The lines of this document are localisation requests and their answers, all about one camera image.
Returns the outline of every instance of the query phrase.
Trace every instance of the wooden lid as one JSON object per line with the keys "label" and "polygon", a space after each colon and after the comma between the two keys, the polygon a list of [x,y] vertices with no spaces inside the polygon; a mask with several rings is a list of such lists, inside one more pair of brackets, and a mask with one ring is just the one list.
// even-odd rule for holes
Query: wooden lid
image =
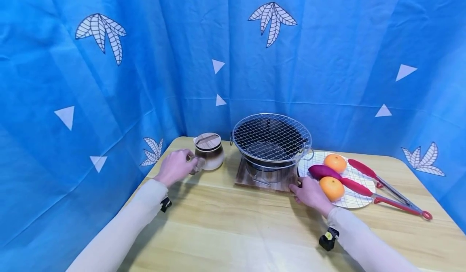
{"label": "wooden lid", "polygon": [[215,133],[205,133],[196,137],[195,145],[200,150],[209,151],[216,149],[222,143],[220,135]]}

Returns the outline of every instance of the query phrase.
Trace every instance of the leaf pattern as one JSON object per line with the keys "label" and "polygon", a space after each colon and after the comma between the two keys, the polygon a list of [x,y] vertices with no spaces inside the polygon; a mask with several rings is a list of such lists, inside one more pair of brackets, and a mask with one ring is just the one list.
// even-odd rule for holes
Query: leaf pattern
{"label": "leaf pattern", "polygon": [[277,3],[274,3],[275,6],[275,11],[277,12],[277,18],[278,21],[281,23],[288,25],[288,26],[294,26],[298,24],[296,20],[294,20],[293,17],[291,17],[288,12],[286,12],[282,7],[280,7]]}
{"label": "leaf pattern", "polygon": [[105,26],[105,31],[107,31],[108,40],[110,41],[116,64],[120,65],[121,60],[123,59],[123,49],[121,47],[120,37],[110,26]]}
{"label": "leaf pattern", "polygon": [[278,33],[280,32],[280,25],[281,23],[277,21],[277,15],[272,15],[272,21],[270,23],[270,31],[269,31],[269,38],[267,39],[267,47],[272,45],[275,40],[278,38]]}
{"label": "leaf pattern", "polygon": [[275,2],[265,3],[257,8],[249,17],[248,21],[261,21],[261,35],[270,23],[269,36],[266,48],[270,47],[278,38],[282,24],[295,26],[298,23],[291,15]]}
{"label": "leaf pattern", "polygon": [[74,38],[82,39],[92,35],[101,51],[105,53],[105,34],[108,36],[116,64],[119,66],[123,59],[120,36],[126,36],[126,31],[116,21],[103,14],[92,14],[79,23]]}
{"label": "leaf pattern", "polygon": [[156,156],[155,156],[154,153],[151,153],[151,152],[149,152],[149,151],[146,150],[146,149],[144,150],[144,153],[146,154],[147,159],[150,159],[150,160],[153,161],[153,162],[156,162],[156,161],[157,161],[157,158],[156,158]]}
{"label": "leaf pattern", "polygon": [[86,38],[86,37],[91,36],[90,20],[92,17],[94,17],[94,14],[86,17],[84,20],[81,21],[78,28],[76,29],[76,33],[74,34],[75,39]]}
{"label": "leaf pattern", "polygon": [[99,14],[95,14],[90,19],[90,31],[97,45],[105,53],[105,25]]}
{"label": "leaf pattern", "polygon": [[157,149],[159,148],[157,146],[157,143],[155,140],[151,139],[150,137],[144,137],[144,141],[147,143],[147,145],[150,147],[152,152],[156,153]]}
{"label": "leaf pattern", "polygon": [[423,156],[422,161],[419,163],[419,166],[420,167],[425,166],[425,165],[430,166],[434,164],[437,156],[438,156],[438,147],[436,146],[436,143],[432,142],[426,154]]}
{"label": "leaf pattern", "polygon": [[142,167],[156,164],[159,161],[160,156],[162,156],[163,146],[163,138],[160,139],[159,145],[157,145],[156,141],[151,139],[150,137],[144,137],[144,141],[147,143],[147,145],[150,147],[153,153],[149,152],[146,149],[143,149],[145,155],[147,156],[147,159],[141,163],[140,166]]}
{"label": "leaf pattern", "polygon": [[269,3],[265,9],[264,12],[261,15],[261,35],[264,34],[265,28],[269,24],[270,18],[272,18],[273,14],[273,3]]}
{"label": "leaf pattern", "polygon": [[430,144],[429,149],[422,159],[420,159],[421,147],[417,147],[413,153],[410,153],[409,150],[404,147],[401,149],[403,150],[408,163],[414,170],[445,177],[442,170],[433,165],[438,157],[438,147],[435,142]]}
{"label": "leaf pattern", "polygon": [[434,167],[434,166],[426,165],[423,167],[416,168],[416,170],[424,172],[424,173],[432,174],[432,175],[438,175],[438,176],[445,177],[445,174],[439,168]]}
{"label": "leaf pattern", "polygon": [[421,147],[418,147],[417,149],[414,150],[414,152],[411,154],[411,161],[410,164],[414,167],[417,168],[419,166],[419,162],[421,161]]}
{"label": "leaf pattern", "polygon": [[249,21],[259,20],[262,17],[262,13],[267,5],[270,3],[265,3],[264,5],[260,6],[257,10],[254,11],[253,14],[249,17]]}

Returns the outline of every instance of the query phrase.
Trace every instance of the ceramic jar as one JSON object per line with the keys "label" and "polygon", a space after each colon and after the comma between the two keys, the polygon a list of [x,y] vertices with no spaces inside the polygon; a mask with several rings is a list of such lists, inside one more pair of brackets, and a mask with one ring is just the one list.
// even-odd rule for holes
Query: ceramic jar
{"label": "ceramic jar", "polygon": [[220,135],[205,133],[194,139],[195,155],[205,159],[204,170],[215,170],[223,164],[225,153]]}

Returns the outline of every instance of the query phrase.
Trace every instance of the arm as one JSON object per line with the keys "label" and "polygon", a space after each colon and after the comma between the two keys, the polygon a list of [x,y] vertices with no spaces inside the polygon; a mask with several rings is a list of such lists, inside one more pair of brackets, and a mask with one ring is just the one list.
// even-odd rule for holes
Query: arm
{"label": "arm", "polygon": [[367,272],[419,272],[393,248],[378,238],[353,213],[343,208],[332,208],[328,213],[329,225],[338,230],[338,242]]}
{"label": "arm", "polygon": [[159,213],[168,188],[196,167],[197,158],[188,161],[191,156],[194,154],[189,149],[170,153],[159,174],[141,186],[132,201],[92,239],[67,272],[116,271],[141,230]]}
{"label": "arm", "polygon": [[142,229],[159,213],[167,187],[149,180],[132,201],[86,246],[67,272],[114,272],[125,259]]}
{"label": "arm", "polygon": [[353,213],[335,207],[325,196],[319,183],[310,177],[299,177],[301,187],[289,187],[298,203],[319,211],[330,227],[338,230],[338,242],[366,272],[419,272],[403,256],[375,235]]}

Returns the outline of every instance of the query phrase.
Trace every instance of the black wrist strap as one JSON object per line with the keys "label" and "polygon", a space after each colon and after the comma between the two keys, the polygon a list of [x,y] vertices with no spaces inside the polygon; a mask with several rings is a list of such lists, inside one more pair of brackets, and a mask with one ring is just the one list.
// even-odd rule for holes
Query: black wrist strap
{"label": "black wrist strap", "polygon": [[170,201],[170,199],[167,197],[165,197],[165,199],[162,200],[162,202],[160,202],[160,210],[165,213],[165,211],[167,211],[167,209],[172,205],[172,202]]}
{"label": "black wrist strap", "polygon": [[319,238],[319,245],[326,251],[331,251],[335,247],[338,236],[340,236],[338,230],[329,227],[327,232]]}

